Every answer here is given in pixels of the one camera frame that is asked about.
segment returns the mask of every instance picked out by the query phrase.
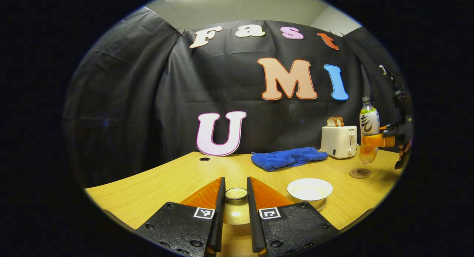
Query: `letter m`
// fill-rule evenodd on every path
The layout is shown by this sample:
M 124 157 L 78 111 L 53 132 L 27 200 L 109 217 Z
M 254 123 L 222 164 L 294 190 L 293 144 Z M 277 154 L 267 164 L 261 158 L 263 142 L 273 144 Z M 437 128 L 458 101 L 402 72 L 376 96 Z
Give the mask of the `letter m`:
M 298 84 L 298 91 L 296 92 L 298 98 L 304 100 L 318 98 L 311 81 L 311 64 L 309 61 L 294 60 L 289 73 L 275 58 L 260 58 L 257 63 L 262 65 L 265 71 L 266 91 L 262 93 L 262 98 L 265 100 L 278 100 L 282 97 L 281 92 L 276 88 L 277 82 L 288 98 L 293 96 L 296 83 Z

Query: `white plate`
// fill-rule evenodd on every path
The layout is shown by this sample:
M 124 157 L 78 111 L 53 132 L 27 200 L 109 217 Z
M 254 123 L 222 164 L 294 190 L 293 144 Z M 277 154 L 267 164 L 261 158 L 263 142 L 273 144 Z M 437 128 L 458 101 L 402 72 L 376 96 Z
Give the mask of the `white plate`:
M 286 190 L 298 200 L 318 201 L 331 195 L 333 187 L 322 179 L 301 178 L 289 183 Z

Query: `white toaster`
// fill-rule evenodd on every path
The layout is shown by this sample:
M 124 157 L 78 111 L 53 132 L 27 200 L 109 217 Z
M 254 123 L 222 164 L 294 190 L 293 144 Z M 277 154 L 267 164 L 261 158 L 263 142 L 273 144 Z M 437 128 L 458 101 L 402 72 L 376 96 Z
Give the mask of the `white toaster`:
M 356 155 L 357 127 L 322 127 L 321 152 L 337 159 Z

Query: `pink letter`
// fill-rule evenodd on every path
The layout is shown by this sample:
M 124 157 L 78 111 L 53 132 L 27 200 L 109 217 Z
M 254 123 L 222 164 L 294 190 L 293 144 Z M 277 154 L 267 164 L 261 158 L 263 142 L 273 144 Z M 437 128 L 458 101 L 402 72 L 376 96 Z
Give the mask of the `pink letter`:
M 226 118 L 229 119 L 229 137 L 224 144 L 215 144 L 212 141 L 214 124 L 220 115 L 218 113 L 205 113 L 198 116 L 199 129 L 196 145 L 200 152 L 210 156 L 226 156 L 235 152 L 240 144 L 240 131 L 242 119 L 247 117 L 247 113 L 241 111 L 229 112 Z
M 303 39 L 304 36 L 299 32 L 296 27 L 283 26 L 280 28 L 280 31 L 283 32 L 283 36 L 289 39 Z

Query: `plastic bottle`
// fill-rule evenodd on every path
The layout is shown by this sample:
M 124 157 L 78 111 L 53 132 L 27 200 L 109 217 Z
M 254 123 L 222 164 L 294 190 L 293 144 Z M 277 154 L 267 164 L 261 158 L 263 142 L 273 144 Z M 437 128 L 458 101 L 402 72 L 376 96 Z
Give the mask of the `plastic bottle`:
M 359 123 L 362 136 L 379 134 L 380 118 L 377 109 L 372 105 L 369 97 L 362 98 L 362 110 L 360 111 Z M 372 163 L 377 156 L 378 147 L 364 146 L 361 139 L 359 160 L 363 164 Z

